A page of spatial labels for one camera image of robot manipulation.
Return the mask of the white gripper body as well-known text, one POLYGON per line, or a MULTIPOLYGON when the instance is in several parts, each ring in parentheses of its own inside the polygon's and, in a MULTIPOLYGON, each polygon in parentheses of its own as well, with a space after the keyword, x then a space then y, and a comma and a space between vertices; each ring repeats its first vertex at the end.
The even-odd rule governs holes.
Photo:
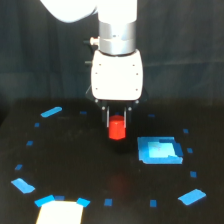
POLYGON ((142 95, 143 64, 139 50, 126 56, 108 56, 96 50, 87 93, 103 101, 135 101, 142 95))

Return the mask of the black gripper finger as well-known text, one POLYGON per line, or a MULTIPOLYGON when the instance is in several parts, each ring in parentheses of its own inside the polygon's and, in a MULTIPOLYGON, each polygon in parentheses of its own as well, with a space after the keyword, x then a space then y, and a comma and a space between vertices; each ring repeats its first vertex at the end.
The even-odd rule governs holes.
POLYGON ((132 102, 127 102, 124 107, 124 117, 125 117, 125 126, 128 127, 131 123, 131 116, 132 116, 132 102))
POLYGON ((106 101, 102 102, 101 111, 102 111, 102 121, 105 123, 106 127, 109 127, 110 108, 106 101))

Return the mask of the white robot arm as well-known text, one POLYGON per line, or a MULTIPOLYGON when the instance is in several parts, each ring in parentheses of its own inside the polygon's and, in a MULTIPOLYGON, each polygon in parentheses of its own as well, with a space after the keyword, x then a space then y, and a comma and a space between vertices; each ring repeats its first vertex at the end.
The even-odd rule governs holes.
POLYGON ((133 105, 142 95, 143 64, 136 48, 138 0, 40 0, 46 9, 65 23, 98 16, 99 35, 89 44, 96 48, 88 92, 108 120, 110 104, 124 104, 123 116, 131 119, 133 105))

